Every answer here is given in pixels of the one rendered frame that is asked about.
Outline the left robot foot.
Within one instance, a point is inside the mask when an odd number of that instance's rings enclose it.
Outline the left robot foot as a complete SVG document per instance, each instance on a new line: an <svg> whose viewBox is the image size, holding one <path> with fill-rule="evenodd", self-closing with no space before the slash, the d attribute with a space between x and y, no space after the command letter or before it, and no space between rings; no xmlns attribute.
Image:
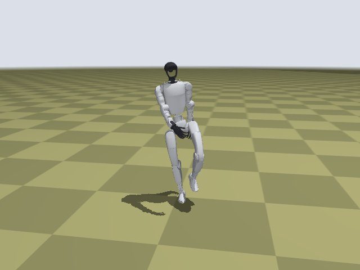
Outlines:
<svg viewBox="0 0 360 270"><path fill-rule="evenodd" d="M197 185L197 180L193 177L193 180L191 178L192 176L192 173L189 174L188 178L190 180L190 187L191 187L191 190L193 190L193 192L197 192L198 191L198 185Z"/></svg>

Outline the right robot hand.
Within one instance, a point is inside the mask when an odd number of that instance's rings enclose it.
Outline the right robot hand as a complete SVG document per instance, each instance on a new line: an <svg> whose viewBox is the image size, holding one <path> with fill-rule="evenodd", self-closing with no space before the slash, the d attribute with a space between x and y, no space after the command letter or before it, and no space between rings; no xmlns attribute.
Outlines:
<svg viewBox="0 0 360 270"><path fill-rule="evenodd" d="M187 136L187 133L188 132L184 132L182 131L181 129L185 129L185 127L179 127L176 125L175 122L173 121L170 121L170 123L172 124L171 128L170 129L173 129L175 134L179 137L179 138L182 138L184 139L186 136ZM180 129L181 128L181 129ZM185 134L184 134L185 133Z"/></svg>

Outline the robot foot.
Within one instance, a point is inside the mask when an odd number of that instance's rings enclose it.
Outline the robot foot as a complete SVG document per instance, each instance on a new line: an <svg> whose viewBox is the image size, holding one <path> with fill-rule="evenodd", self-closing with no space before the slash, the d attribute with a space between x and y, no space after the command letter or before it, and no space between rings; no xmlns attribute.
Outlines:
<svg viewBox="0 0 360 270"><path fill-rule="evenodd" d="M179 203L184 203L186 201L186 193L185 191L183 190L183 193L181 191L181 193L179 194L179 198L178 198L178 202Z"/></svg>
<svg viewBox="0 0 360 270"><path fill-rule="evenodd" d="M190 180L190 187L191 187L191 190L193 190L193 192L197 192L198 191L198 185L197 185L197 180L193 177L193 180L191 178L192 176L192 173L189 174L188 178Z"/></svg>

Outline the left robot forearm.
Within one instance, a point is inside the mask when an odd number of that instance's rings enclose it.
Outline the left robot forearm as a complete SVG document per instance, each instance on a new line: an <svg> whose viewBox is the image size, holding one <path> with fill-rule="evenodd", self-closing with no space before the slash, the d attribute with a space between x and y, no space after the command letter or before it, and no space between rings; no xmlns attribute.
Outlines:
<svg viewBox="0 0 360 270"><path fill-rule="evenodd" d="M192 121L194 119L194 116L193 116L193 110L194 110L194 107L192 108L187 108L187 119L188 119L188 122Z"/></svg>

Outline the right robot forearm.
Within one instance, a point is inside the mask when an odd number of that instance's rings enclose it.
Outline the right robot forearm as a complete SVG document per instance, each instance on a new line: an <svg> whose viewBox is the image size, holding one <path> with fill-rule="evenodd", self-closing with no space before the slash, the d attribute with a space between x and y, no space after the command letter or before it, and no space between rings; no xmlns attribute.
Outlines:
<svg viewBox="0 0 360 270"><path fill-rule="evenodd" d="M166 123L168 124L168 127L171 128L172 124L170 123L170 121L173 121L173 119L170 116L169 111L167 111L167 110L164 111L162 106L160 106L160 111L161 111L161 114L164 117Z"/></svg>

